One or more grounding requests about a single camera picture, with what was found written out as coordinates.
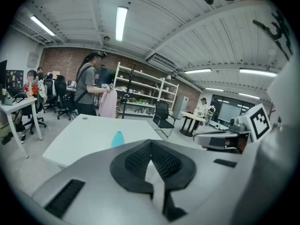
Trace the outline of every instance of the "pink cloth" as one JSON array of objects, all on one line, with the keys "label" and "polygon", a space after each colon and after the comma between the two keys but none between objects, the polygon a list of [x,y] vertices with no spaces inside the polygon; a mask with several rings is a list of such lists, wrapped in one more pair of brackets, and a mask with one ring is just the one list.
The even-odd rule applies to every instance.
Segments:
[{"label": "pink cloth", "polygon": [[105,118],[116,118],[117,91],[104,92],[99,106],[99,114]]}]

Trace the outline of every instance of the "ceiling light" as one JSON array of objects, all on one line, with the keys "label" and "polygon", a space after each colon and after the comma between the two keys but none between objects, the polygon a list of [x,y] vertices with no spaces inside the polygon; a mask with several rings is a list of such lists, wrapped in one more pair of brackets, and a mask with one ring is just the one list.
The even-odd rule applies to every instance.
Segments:
[{"label": "ceiling light", "polygon": [[211,69],[210,68],[199,69],[199,70],[187,71],[187,72],[184,72],[184,73],[207,73],[207,72],[211,72]]},{"label": "ceiling light", "polygon": [[116,40],[122,42],[123,31],[126,20],[128,8],[119,6],[117,8],[117,21],[116,21]]},{"label": "ceiling light", "polygon": [[266,72],[266,71],[254,70],[254,69],[244,69],[244,68],[240,68],[240,73],[250,73],[250,74],[264,75],[269,77],[277,76],[277,73],[273,73],[273,72]]},{"label": "ceiling light", "polygon": [[242,106],[242,105],[240,105],[240,104],[238,104],[238,106],[239,106],[239,107],[244,107],[244,108],[247,108],[247,109],[249,109],[248,107],[246,107],[246,106]]},{"label": "ceiling light", "polygon": [[229,103],[228,101],[222,101],[222,100],[219,100],[219,99],[218,99],[218,101],[223,102],[223,103]]},{"label": "ceiling light", "polygon": [[49,28],[47,28],[40,20],[38,20],[35,16],[32,16],[30,19],[34,21],[42,29],[44,29],[47,33],[49,33],[51,36],[55,36],[55,34]]},{"label": "ceiling light", "polygon": [[216,89],[216,88],[206,88],[206,90],[214,90],[214,91],[221,91],[221,92],[224,92],[223,89]]},{"label": "ceiling light", "polygon": [[252,95],[248,95],[248,94],[244,94],[244,93],[239,93],[239,95],[241,95],[241,96],[246,96],[246,97],[250,97],[250,98],[259,99],[259,97],[252,96]]}]

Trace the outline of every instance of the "concrete floor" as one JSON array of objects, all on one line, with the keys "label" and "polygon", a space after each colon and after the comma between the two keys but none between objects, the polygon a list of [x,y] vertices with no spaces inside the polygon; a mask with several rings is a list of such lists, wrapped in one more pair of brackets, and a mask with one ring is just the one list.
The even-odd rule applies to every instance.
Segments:
[{"label": "concrete floor", "polygon": [[[60,168],[42,158],[44,151],[52,143],[52,141],[57,137],[57,135],[72,121],[69,121],[66,116],[63,116],[60,120],[57,120],[57,113],[53,111],[47,111],[45,114],[40,112],[38,117],[44,117],[44,123],[47,128],[40,126],[43,140],[40,141],[36,130],[34,128],[34,135],[26,131],[26,141],[23,144],[26,152],[29,155],[28,159],[25,159],[22,152],[19,150],[14,138],[11,139],[6,145],[0,145],[0,165],[2,171],[7,176],[8,182],[27,193],[31,196],[36,189],[42,185],[46,180],[60,172]],[[156,128],[156,124],[152,121],[152,118],[143,116],[127,115],[125,119],[131,120],[146,120],[153,127]],[[27,117],[23,118],[23,122],[27,122]],[[184,119],[176,120],[175,129],[169,138],[166,138],[160,131],[157,133],[159,136],[171,143],[176,143],[182,146],[192,147],[196,149],[202,149],[201,146],[194,143],[192,137],[186,137],[182,135],[179,130],[183,125]],[[214,128],[209,126],[200,126],[198,132],[200,131],[212,131]],[[158,180],[157,173],[155,171],[147,171],[146,178],[148,181],[151,179],[156,182]]]}]

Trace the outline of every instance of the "blue bottle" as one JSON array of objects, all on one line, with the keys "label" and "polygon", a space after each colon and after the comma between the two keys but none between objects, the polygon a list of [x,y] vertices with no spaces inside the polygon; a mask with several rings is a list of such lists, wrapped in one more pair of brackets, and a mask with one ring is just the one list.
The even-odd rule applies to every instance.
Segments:
[{"label": "blue bottle", "polygon": [[124,144],[124,137],[121,131],[118,131],[112,140],[112,148],[118,147]]}]

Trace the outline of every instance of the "shoe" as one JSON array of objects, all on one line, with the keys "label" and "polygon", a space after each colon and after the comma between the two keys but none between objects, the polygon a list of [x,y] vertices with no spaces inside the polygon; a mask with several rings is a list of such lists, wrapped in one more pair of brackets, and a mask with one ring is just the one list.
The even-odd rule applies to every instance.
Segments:
[{"label": "shoe", "polygon": [[21,143],[22,144],[25,142],[25,138],[26,138],[26,135],[22,135],[22,137],[21,137]]}]

